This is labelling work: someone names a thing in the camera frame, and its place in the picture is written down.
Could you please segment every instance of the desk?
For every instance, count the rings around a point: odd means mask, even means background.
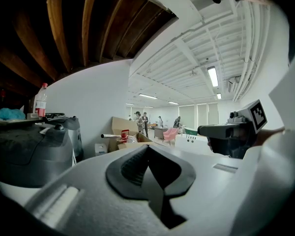
[[[155,127],[154,128],[154,138],[158,137],[160,139],[164,139],[163,132],[165,132],[167,130],[168,130],[168,128]]]

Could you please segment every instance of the red bottle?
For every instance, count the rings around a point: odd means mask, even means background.
[[[36,95],[35,113],[38,113],[39,117],[45,117],[46,103],[47,103],[47,83],[43,83],[41,89]]]

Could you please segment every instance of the white container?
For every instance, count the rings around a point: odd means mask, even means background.
[[[105,144],[95,144],[95,156],[107,154],[107,146]]]

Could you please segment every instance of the green object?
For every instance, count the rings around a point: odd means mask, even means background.
[[[198,135],[198,131],[194,130],[193,128],[186,128],[185,127],[185,132],[187,135],[193,135],[193,136]]]

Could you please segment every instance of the man in dark jacket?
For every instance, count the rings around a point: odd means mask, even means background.
[[[148,137],[148,117],[146,112],[143,113],[142,119],[144,121],[144,130],[146,131],[146,136]]]
[[[179,128],[180,116],[175,120],[173,128]]]

